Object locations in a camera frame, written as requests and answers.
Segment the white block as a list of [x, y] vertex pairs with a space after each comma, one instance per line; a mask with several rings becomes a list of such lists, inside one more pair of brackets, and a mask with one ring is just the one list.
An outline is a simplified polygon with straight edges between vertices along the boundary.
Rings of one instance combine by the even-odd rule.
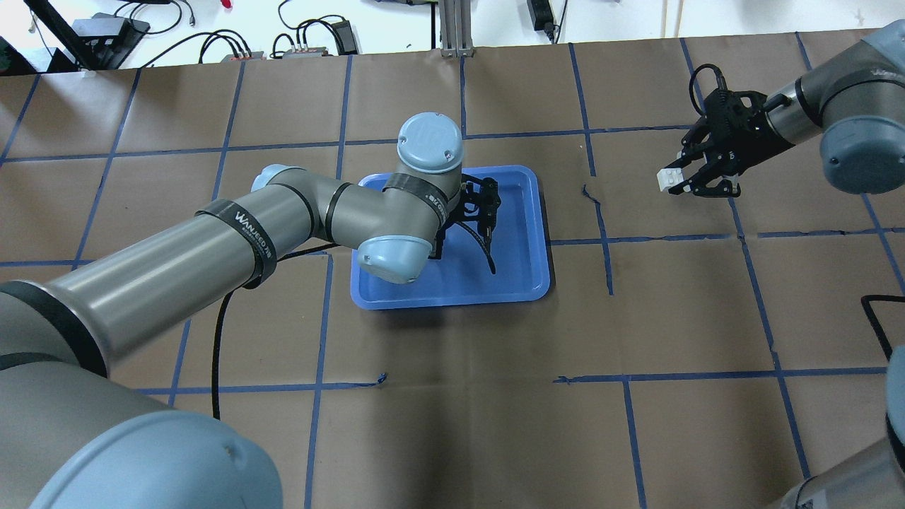
[[681, 168], [662, 168], [657, 172], [656, 178], [660, 192], [669, 192], [673, 187], [678, 186], [679, 193], [682, 193], [685, 177]]

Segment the brown paper table cover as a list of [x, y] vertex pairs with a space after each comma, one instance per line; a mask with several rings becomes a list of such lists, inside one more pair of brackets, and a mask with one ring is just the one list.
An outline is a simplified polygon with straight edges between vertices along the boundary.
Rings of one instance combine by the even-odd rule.
[[733, 201], [654, 173], [717, 64], [769, 93], [863, 31], [321, 56], [2, 80], [2, 279], [48, 281], [237, 199], [271, 163], [391, 170], [417, 112], [524, 165], [534, 302], [363, 310], [351, 252], [282, 264], [224, 320], [223, 419], [290, 508], [759, 507], [883, 433], [863, 294], [903, 293], [903, 191], [825, 181], [818, 141]]

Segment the black power adapter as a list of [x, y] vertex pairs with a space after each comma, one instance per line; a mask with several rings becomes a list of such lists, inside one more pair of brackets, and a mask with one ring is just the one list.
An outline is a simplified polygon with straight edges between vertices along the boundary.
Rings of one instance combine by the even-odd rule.
[[533, 31], [547, 35], [555, 33], [556, 20], [551, 3], [547, 0], [527, 0], [526, 4]]

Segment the aluminium frame post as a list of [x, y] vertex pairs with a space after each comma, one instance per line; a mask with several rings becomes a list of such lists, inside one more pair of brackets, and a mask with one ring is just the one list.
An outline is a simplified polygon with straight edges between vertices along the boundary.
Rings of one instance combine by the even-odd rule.
[[440, 54], [447, 58], [472, 57], [472, 1], [437, 1], [440, 14]]

